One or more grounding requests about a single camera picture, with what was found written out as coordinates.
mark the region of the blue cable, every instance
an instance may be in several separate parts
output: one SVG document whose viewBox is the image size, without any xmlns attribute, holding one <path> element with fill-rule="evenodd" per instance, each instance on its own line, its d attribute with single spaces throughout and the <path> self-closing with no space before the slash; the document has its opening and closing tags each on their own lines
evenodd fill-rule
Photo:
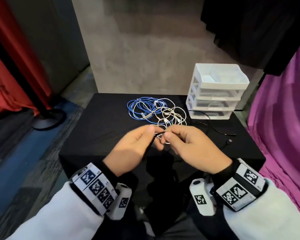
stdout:
<svg viewBox="0 0 300 240">
<path fill-rule="evenodd" d="M 155 101 L 157 101 L 157 102 L 160 102 L 164 107 L 167 107 L 167 104 L 166 104 L 166 102 L 164 102 L 164 101 L 161 101 L 160 99 L 157 99 L 157 98 L 154 98 L 154 97 L 141 97 L 141 98 L 138 98 L 138 99 L 136 99 L 136 100 L 131 100 L 131 101 L 129 101 L 128 103 L 127 103 L 127 107 L 128 107 L 128 110 L 129 110 L 129 115 L 130 115 L 130 117 L 132 117 L 133 119 L 135 119 L 135 120 L 146 120 L 146 121 L 148 121 L 149 123 L 151 123 L 151 124 L 157 124 L 157 122 L 152 122 L 152 121 L 149 121 L 149 119 L 150 118 L 152 118 L 153 116 L 154 116 L 154 114 L 161 114 L 161 110 L 159 109 L 159 110 L 157 110 L 157 111 L 155 111 L 154 113 L 152 113 L 151 115 L 150 115 L 150 117 L 148 117 L 148 118 L 143 118 L 143 117 L 141 117 L 141 118 L 139 118 L 139 117 L 137 117 L 137 115 L 141 115 L 141 113 L 143 113 L 144 114 L 144 116 L 147 116 L 147 115 L 149 115 L 152 111 L 154 111 L 155 109 L 157 109 L 157 107 L 154 105 L 154 102 Z M 141 112 L 140 113 L 138 113 L 138 112 L 133 112 L 133 108 L 136 106 L 136 108 L 138 108 L 139 110 L 141 110 Z"/>
</svg>

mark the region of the tangled cable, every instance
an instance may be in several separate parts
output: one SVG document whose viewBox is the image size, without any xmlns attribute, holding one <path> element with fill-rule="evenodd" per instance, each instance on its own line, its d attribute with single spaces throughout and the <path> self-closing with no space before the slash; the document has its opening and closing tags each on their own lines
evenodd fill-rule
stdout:
<svg viewBox="0 0 300 240">
<path fill-rule="evenodd" d="M 168 100 L 173 104 L 169 108 L 164 100 Z M 163 126 L 167 128 L 169 125 L 187 125 L 186 112 L 177 107 L 174 102 L 168 98 L 141 97 L 136 100 L 131 100 L 127 103 L 129 115 L 135 120 L 146 120 L 151 124 Z M 180 109 L 184 113 L 184 118 L 175 112 L 175 109 Z M 157 121 L 151 121 L 152 117 L 156 117 Z"/>
</svg>

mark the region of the patterned carpet floor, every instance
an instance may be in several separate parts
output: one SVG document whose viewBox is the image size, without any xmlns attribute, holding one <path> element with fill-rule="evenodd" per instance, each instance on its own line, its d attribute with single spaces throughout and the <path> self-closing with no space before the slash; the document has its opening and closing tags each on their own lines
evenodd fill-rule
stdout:
<svg viewBox="0 0 300 240">
<path fill-rule="evenodd" d="M 23 128 L 11 129 L 8 133 L 10 142 L 1 143 L 0 240 L 6 239 L 19 225 L 36 215 L 67 181 L 58 154 L 84 109 L 68 101 L 56 108 L 67 113 L 66 121 L 59 127 L 34 131 L 29 122 L 32 113 L 25 112 L 19 116 L 20 121 L 27 123 L 22 123 Z M 4 181 L 2 176 L 8 178 L 6 183 L 1 182 Z"/>
</svg>

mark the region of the white sleeve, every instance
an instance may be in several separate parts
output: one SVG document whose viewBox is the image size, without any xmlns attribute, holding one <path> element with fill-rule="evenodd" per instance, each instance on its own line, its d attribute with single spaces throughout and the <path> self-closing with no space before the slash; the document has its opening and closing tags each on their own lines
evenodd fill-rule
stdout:
<svg viewBox="0 0 300 240">
<path fill-rule="evenodd" d="M 300 240 L 300 213 L 290 198 L 267 179 L 267 191 L 238 212 L 224 206 L 224 216 L 241 240 Z"/>
<path fill-rule="evenodd" d="M 71 189 L 57 192 L 36 216 L 23 223 L 7 240 L 91 240 L 103 221 Z"/>
</svg>

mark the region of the person's left hand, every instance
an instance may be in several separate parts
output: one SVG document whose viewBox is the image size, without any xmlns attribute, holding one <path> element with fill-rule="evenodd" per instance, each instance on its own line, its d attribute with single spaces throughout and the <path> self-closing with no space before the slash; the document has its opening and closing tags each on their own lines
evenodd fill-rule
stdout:
<svg viewBox="0 0 300 240">
<path fill-rule="evenodd" d="M 163 131 L 158 126 L 145 125 L 128 132 L 103 162 L 117 177 L 130 172 L 140 163 L 155 133 Z M 154 144 L 160 151 L 164 148 L 159 138 L 154 140 Z"/>
</svg>

